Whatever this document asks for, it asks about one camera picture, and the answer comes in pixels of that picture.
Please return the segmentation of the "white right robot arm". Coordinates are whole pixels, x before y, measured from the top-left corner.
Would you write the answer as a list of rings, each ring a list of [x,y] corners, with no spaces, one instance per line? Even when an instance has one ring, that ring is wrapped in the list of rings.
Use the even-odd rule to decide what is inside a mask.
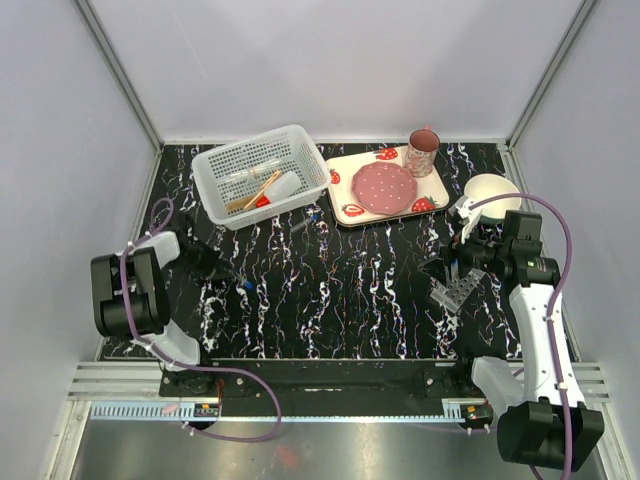
[[[433,280],[431,299],[451,312],[483,276],[501,282],[520,335],[523,377],[503,358],[469,353],[454,371],[455,387],[470,397],[484,394],[504,461],[556,469],[568,478],[589,457],[605,424],[587,407],[573,373],[560,311],[562,274],[557,261],[542,254],[541,227],[540,215],[509,210],[499,241],[457,233],[419,269]]]

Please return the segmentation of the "clear plastic funnel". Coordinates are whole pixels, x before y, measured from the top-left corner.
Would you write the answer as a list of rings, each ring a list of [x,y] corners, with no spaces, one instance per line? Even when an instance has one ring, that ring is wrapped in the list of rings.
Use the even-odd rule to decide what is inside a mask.
[[[255,179],[258,175],[263,174],[264,172],[267,172],[270,169],[277,167],[280,163],[281,161],[279,159],[272,158],[258,165],[251,166],[247,169],[231,173],[230,175],[223,177],[220,180],[220,183],[221,184],[237,183],[237,182],[247,181],[250,179]]]

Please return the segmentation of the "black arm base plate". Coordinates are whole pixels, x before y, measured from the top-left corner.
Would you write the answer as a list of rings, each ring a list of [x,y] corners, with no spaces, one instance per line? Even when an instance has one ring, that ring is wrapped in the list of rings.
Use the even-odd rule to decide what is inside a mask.
[[[465,360],[229,359],[217,372],[163,374],[164,398],[222,398],[225,418],[266,420],[457,419],[485,398]]]

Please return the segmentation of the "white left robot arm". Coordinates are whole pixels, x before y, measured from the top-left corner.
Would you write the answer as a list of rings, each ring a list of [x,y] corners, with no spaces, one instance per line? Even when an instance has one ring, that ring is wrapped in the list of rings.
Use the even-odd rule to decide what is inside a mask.
[[[203,348],[172,319],[163,269],[183,267],[204,281],[242,277],[222,254],[187,229],[147,233],[125,250],[90,262],[94,322],[104,338],[140,346],[174,372],[196,396],[215,386],[216,372],[203,362]]]

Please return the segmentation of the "wooden test tube clamp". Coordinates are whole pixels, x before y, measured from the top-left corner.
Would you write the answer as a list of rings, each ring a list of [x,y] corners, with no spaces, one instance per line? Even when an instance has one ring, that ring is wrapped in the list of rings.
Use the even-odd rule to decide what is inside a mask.
[[[253,198],[251,198],[247,204],[244,205],[243,209],[244,210],[249,210],[249,209],[253,208],[255,206],[255,204],[257,203],[257,201],[264,195],[264,192],[266,191],[266,189],[270,185],[272,185],[276,180],[278,180],[281,175],[282,175],[282,172],[280,170],[275,171],[269,177],[269,179],[260,187],[260,189],[256,193],[256,195]]]

